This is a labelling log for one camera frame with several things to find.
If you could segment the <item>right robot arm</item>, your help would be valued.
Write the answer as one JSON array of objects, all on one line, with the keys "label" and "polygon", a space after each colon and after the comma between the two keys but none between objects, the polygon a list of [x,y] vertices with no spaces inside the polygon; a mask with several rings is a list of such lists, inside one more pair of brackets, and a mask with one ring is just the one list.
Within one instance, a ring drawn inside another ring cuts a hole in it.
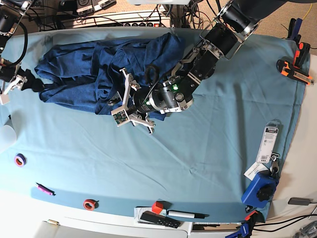
[{"label": "right robot arm", "polygon": [[0,94],[2,96],[15,88],[21,91],[31,89],[36,93],[42,92],[45,88],[42,80],[36,78],[31,70],[21,68],[28,46],[28,31],[21,20],[33,3],[33,0],[2,0],[0,2],[0,52],[4,51],[7,42],[18,27],[23,30],[24,35],[21,56],[15,62],[0,59],[0,81],[2,82]]}]

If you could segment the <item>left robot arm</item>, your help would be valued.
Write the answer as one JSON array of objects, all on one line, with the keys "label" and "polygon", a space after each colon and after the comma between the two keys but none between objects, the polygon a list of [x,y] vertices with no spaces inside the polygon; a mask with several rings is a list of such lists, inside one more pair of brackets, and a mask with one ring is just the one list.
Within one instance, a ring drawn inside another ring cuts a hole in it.
[{"label": "left robot arm", "polygon": [[150,112],[181,112],[193,103],[193,92],[201,81],[212,76],[221,58],[232,58],[259,22],[285,4],[283,0],[230,0],[210,23],[211,30],[177,65],[156,78],[149,89],[137,89],[132,106],[124,98],[111,112],[115,118]]}]

